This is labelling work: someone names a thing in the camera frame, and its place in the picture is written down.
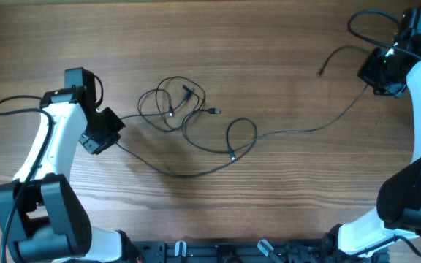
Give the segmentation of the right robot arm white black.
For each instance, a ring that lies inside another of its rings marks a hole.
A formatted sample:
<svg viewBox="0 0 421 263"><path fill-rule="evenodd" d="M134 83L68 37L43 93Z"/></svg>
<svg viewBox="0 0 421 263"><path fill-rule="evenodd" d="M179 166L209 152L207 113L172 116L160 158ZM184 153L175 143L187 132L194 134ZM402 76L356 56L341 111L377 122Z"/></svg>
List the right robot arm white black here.
<svg viewBox="0 0 421 263"><path fill-rule="evenodd" d="M339 253L347 260L368 258L399 240L409 243L421 237L421 6L406 9L401 19L394 21L397 31L390 45L351 27L361 15L353 14L347 29L376 49L357 75L379 96L398 98L410 92L414 152L411 163L382 184L373 210L325 236L325 252Z"/></svg>

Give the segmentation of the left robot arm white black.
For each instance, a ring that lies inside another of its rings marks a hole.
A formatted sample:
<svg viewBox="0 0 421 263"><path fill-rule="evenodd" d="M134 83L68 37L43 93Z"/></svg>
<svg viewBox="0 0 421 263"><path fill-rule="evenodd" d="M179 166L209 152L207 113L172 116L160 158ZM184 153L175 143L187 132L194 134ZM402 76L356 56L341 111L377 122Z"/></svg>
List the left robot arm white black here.
<svg viewBox="0 0 421 263"><path fill-rule="evenodd" d="M115 144L121 119L99 110L101 80L68 69L64 87L48 91L33 109L40 125L12 182L0 184L0 260L14 262L122 262L129 240L121 231L93 227L69 184L77 145L98 155Z"/></svg>

